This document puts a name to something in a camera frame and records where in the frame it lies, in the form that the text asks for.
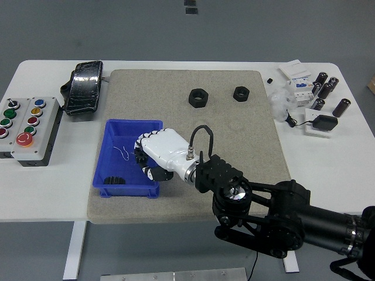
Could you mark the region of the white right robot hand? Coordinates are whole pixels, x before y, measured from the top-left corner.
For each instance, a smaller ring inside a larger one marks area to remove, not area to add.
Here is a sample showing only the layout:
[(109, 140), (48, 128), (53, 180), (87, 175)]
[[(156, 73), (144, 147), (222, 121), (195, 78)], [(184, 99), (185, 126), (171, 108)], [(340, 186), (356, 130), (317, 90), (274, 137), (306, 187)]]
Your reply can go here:
[(188, 184), (195, 182), (198, 156), (174, 129), (144, 133), (134, 143), (135, 160), (153, 181), (168, 181), (175, 173)]

